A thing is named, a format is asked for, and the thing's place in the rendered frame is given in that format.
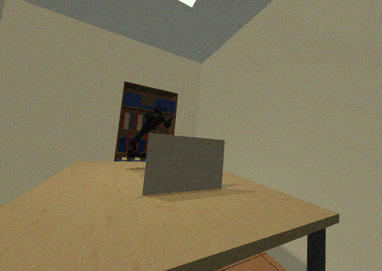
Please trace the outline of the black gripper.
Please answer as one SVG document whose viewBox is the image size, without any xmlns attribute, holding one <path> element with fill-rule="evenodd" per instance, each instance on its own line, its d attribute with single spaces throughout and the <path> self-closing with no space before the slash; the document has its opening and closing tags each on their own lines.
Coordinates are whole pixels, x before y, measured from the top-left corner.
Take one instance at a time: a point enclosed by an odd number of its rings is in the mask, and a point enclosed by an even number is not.
<svg viewBox="0 0 382 271">
<path fill-rule="evenodd" d="M 166 128 L 168 128 L 168 127 L 170 127 L 171 126 L 171 120 L 172 120 L 172 118 L 174 117 L 174 116 L 172 116 L 170 119 L 168 119 L 167 121 L 165 120 L 165 118 L 164 118 L 164 116 L 161 114 L 161 111 L 163 111 L 163 110 L 165 110 L 167 107 L 165 107 L 165 108 L 160 108 L 160 107 L 155 107 L 154 108 L 154 111 L 156 112 L 156 113 L 159 113 L 159 116 L 158 116 L 158 118 L 163 122 L 164 121 L 164 126 L 166 127 Z M 161 122 L 161 123 L 162 123 Z"/>
</svg>

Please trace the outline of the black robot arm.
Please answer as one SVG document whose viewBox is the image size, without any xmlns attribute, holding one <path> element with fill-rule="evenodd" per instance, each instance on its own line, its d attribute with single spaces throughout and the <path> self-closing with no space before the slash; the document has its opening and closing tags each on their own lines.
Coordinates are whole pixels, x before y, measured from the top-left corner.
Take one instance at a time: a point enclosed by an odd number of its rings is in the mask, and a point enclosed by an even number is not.
<svg viewBox="0 0 382 271">
<path fill-rule="evenodd" d="M 136 150 L 136 143 L 147 133 L 151 130 L 156 130 L 156 126 L 158 123 L 162 122 L 159 118 L 158 115 L 155 116 L 153 115 L 152 112 L 147 112 L 146 115 L 144 115 L 147 119 L 146 123 L 143 125 L 141 128 L 141 131 L 135 136 L 135 138 L 129 142 L 129 147 L 128 147 L 128 157 L 129 158 L 135 158 L 135 157 L 143 157 L 146 158 L 146 154 L 144 152 L 140 152 Z M 155 122 L 156 123 L 155 123 Z"/>
</svg>

